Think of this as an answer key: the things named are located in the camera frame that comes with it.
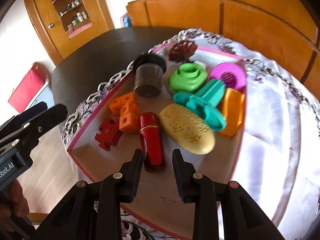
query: black lid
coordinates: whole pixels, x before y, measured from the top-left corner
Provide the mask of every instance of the black lid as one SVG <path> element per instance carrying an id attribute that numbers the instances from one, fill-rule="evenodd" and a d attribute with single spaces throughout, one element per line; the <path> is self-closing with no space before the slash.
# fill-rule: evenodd
<path id="1" fill-rule="evenodd" d="M 163 69 L 163 73 L 167 70 L 167 64 L 163 58 L 156 54 L 145 53 L 141 54 L 137 59 L 133 62 L 133 71 L 136 72 L 138 67 L 145 63 L 153 63 L 158 65 Z"/>

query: dark table surface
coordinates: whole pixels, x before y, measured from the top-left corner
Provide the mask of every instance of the dark table surface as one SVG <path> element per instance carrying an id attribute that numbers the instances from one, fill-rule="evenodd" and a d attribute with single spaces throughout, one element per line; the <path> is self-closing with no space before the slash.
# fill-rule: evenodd
<path id="1" fill-rule="evenodd" d="M 142 52 L 162 43 L 179 33 L 180 28 L 131 27 L 106 32 L 83 45 L 52 73 L 54 103 L 62 103 L 68 115 L 91 93 L 97 91 L 101 82 L 127 68 Z M 62 131 L 64 122 L 59 125 Z"/>

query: oval soap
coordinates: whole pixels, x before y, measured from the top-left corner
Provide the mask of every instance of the oval soap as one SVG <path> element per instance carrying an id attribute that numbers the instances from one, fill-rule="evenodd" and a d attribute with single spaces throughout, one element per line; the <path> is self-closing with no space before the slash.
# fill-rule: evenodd
<path id="1" fill-rule="evenodd" d="M 185 150 L 207 154 L 215 145 L 214 135 L 202 118 L 177 104 L 168 105 L 159 114 L 164 131 Z"/>

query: green plastic object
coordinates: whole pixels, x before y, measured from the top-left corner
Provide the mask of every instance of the green plastic object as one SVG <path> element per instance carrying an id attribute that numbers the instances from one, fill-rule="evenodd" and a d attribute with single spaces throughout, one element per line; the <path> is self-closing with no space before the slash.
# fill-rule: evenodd
<path id="1" fill-rule="evenodd" d="M 176 91 L 196 93 L 203 87 L 207 78 L 208 74 L 201 65 L 185 63 L 171 74 L 168 85 Z"/>
<path id="2" fill-rule="evenodd" d="M 196 94 L 180 91 L 173 95 L 173 100 L 199 115 L 211 129 L 221 131 L 227 123 L 216 106 L 222 100 L 224 91 L 224 82 L 212 79 Z"/>

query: maroon shell-shaped object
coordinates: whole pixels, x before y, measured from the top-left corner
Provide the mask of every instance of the maroon shell-shaped object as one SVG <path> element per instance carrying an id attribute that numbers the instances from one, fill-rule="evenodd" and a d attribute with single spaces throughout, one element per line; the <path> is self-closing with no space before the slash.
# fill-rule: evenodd
<path id="1" fill-rule="evenodd" d="M 197 48 L 198 46 L 193 41 L 180 41 L 170 49 L 169 60 L 175 62 L 187 61 Z"/>

